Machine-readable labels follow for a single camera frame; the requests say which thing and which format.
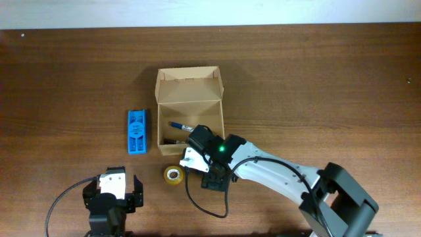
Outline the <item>blue whiteboard marker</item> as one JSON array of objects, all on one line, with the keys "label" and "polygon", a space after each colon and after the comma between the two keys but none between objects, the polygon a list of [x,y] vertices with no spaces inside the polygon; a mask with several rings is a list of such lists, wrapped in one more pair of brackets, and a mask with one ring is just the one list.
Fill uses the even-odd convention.
[{"label": "blue whiteboard marker", "polygon": [[169,125],[173,128],[177,128],[179,130],[184,130],[186,132],[193,132],[194,129],[195,129],[194,127],[186,126],[184,124],[180,124],[178,122],[172,122],[172,121],[169,122]]}]

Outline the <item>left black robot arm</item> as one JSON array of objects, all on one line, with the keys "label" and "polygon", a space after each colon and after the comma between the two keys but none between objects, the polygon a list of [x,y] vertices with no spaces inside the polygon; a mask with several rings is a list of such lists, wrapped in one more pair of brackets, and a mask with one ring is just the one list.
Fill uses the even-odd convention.
[{"label": "left black robot arm", "polygon": [[90,236],[133,237],[126,230],[126,219],[143,207],[143,184],[134,177],[134,190],[126,192],[126,169],[109,167],[83,189],[82,197],[89,210]]}]

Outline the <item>black whiteboard marker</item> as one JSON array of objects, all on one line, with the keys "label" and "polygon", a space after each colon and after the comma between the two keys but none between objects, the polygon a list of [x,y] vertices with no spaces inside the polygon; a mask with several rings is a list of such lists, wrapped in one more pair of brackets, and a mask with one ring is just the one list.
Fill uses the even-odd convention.
[{"label": "black whiteboard marker", "polygon": [[164,144],[165,145],[185,144],[185,142],[179,141],[179,140],[173,140],[173,139],[165,138],[164,139]]}]

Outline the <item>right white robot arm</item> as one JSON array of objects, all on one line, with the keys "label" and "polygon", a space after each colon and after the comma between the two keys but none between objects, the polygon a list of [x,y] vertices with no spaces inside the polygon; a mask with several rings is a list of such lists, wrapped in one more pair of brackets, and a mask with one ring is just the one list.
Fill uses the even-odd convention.
[{"label": "right white robot arm", "polygon": [[368,192],[340,165],[308,167],[276,157],[245,138],[222,138],[208,126],[190,129],[180,165],[203,174],[201,187],[229,194],[230,184],[250,180],[290,199],[313,236],[361,237],[379,211]]}]

